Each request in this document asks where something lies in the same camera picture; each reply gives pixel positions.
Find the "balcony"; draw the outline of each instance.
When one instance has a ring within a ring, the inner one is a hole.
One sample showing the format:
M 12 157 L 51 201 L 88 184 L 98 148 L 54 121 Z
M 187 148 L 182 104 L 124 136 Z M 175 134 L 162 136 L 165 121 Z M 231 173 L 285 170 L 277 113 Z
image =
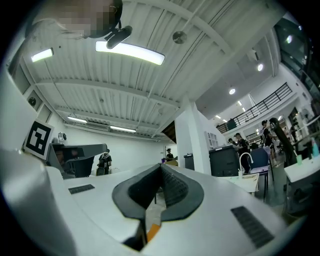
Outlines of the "balcony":
M 216 128 L 220 131 L 220 133 L 225 133 L 230 131 L 236 127 L 239 127 L 246 122 L 249 122 L 252 119 L 260 116 L 264 112 L 271 110 L 275 107 L 276 104 L 284 100 L 288 95 L 292 93 L 292 90 L 288 86 L 287 83 L 284 83 L 279 89 L 274 91 L 264 100 L 253 106 L 252 108 L 248 109 L 246 112 L 243 112 L 240 115 L 232 118 L 227 123 L 223 123 L 218 125 Z

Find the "bottle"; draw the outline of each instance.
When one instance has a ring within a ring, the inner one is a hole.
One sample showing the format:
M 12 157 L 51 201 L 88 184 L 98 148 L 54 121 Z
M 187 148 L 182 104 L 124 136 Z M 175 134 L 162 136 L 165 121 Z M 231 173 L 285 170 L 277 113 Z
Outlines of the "bottle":
M 312 141 L 312 155 L 315 158 L 315 157 L 319 156 L 319 148 L 318 148 L 318 145 L 315 141 L 315 138 L 312 137 L 311 141 Z

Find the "black storage bin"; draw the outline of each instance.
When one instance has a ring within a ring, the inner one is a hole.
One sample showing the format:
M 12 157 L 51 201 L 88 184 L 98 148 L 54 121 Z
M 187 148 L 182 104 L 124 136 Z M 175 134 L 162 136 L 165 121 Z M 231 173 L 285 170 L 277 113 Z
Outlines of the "black storage bin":
M 239 155 L 233 145 L 216 147 L 209 151 L 209 157 L 212 176 L 238 176 Z
M 194 154 L 186 154 L 183 157 L 185 168 L 195 170 Z

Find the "chair leg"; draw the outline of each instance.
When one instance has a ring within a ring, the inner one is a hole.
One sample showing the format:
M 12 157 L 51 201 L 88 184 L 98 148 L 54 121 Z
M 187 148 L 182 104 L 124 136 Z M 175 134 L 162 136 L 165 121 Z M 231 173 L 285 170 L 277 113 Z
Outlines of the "chair leg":
M 274 182 L 274 181 L 275 181 L 275 178 L 274 178 L 274 170 L 273 170 L 273 168 L 272 168 L 272 164 L 271 164 L 270 159 L 269 159 L 269 162 L 270 162 L 271 173 L 272 173 L 272 181 Z
M 264 175 L 263 201 L 265 201 L 265 200 L 266 200 L 266 188 L 267 188 L 267 178 L 266 178 L 266 175 Z

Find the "cup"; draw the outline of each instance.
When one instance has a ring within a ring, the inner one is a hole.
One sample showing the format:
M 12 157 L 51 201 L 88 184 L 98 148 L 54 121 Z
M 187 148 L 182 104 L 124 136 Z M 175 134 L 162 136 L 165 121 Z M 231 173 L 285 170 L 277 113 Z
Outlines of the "cup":
M 302 155 L 299 154 L 296 156 L 296 162 L 298 166 L 302 165 Z

